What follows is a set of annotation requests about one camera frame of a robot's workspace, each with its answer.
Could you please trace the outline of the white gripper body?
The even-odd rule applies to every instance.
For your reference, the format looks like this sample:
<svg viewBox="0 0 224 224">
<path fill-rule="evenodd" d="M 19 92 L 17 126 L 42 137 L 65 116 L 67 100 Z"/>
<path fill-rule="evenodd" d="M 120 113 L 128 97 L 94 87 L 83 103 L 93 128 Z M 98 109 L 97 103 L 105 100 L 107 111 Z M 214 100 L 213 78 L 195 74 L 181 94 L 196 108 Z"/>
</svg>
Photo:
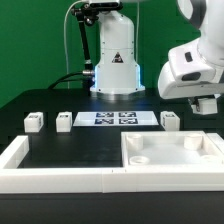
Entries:
<svg viewBox="0 0 224 224">
<path fill-rule="evenodd" d="M 222 94 L 223 72 L 223 68 L 212 66 L 200 56 L 197 42 L 175 47 L 168 52 L 168 61 L 160 72 L 159 95 L 175 99 Z"/>
</svg>

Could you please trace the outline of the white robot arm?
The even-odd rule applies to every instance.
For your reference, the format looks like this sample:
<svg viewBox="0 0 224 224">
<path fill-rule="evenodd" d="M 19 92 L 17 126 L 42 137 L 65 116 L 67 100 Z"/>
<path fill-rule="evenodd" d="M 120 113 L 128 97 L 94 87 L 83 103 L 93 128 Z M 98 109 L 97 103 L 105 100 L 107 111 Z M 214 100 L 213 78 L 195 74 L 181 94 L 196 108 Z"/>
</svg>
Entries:
<svg viewBox="0 0 224 224">
<path fill-rule="evenodd" d="M 134 25 L 118 10 L 120 0 L 88 0 L 99 12 L 100 61 L 91 91 L 128 95 L 143 91 L 134 59 Z M 224 0 L 177 0 L 182 15 L 201 36 L 171 49 L 159 79 L 164 99 L 224 93 Z"/>
</svg>

